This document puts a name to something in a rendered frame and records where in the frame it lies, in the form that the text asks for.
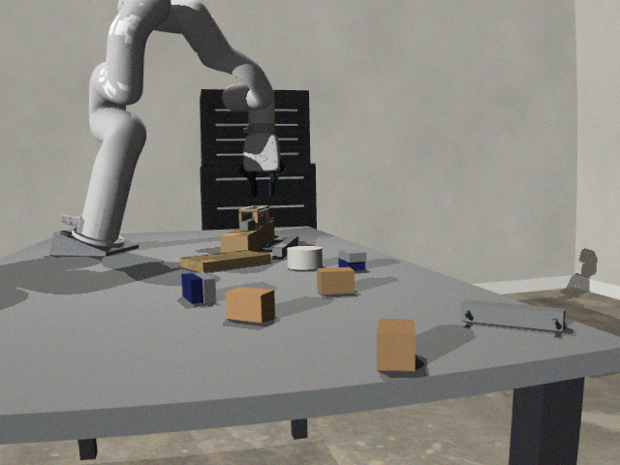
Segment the tan wooden block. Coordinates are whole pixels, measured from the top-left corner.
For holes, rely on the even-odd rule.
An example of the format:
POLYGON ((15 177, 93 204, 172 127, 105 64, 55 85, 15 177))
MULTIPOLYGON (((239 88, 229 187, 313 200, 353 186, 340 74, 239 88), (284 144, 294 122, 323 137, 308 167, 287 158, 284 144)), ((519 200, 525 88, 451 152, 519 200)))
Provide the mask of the tan wooden block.
POLYGON ((350 267, 317 268, 317 288, 321 295, 355 292, 355 271, 350 267))
POLYGON ((227 319, 263 323, 275 317, 274 290, 239 287, 225 295, 227 319))
POLYGON ((414 319, 379 319, 377 370, 415 371, 416 330, 414 319))

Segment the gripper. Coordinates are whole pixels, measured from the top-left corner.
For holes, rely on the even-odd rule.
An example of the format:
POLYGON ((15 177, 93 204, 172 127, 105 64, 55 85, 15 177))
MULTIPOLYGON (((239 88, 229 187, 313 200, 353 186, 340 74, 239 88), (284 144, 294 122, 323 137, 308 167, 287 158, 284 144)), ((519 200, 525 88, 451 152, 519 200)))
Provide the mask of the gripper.
POLYGON ((257 171, 269 171, 269 195, 273 197, 275 181, 287 172, 281 161, 279 140, 275 134, 251 134, 245 139, 244 160, 238 172, 251 182, 253 197, 258 195, 257 171), (278 172, 275 174, 276 170, 278 172), (246 171, 250 171, 251 174, 246 171))

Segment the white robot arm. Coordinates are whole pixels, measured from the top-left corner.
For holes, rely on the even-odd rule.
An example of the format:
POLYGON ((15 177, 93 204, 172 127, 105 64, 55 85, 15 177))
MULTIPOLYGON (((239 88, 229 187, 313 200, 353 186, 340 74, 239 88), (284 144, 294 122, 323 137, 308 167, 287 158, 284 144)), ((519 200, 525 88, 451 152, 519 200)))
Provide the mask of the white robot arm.
POLYGON ((90 130, 102 146, 83 214, 62 217, 63 223, 75 226, 75 238, 104 247, 124 244, 119 233, 146 141, 143 121, 126 106, 142 95, 145 45, 153 30, 182 34, 204 66, 240 78, 243 83, 223 92, 225 107, 249 110, 244 133, 275 134, 275 97, 269 80, 254 60, 228 43, 202 2, 119 0, 117 10, 108 32, 106 62, 95 68, 89 83, 90 130))

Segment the white short cylinder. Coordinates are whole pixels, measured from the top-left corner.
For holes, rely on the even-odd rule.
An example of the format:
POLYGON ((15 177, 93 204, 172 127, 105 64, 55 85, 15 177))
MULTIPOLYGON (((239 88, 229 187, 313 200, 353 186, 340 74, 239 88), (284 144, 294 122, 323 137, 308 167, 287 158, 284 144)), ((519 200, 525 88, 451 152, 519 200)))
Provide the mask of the white short cylinder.
POLYGON ((317 269, 323 267, 323 248, 319 246, 295 246, 287 248, 288 268, 317 269))

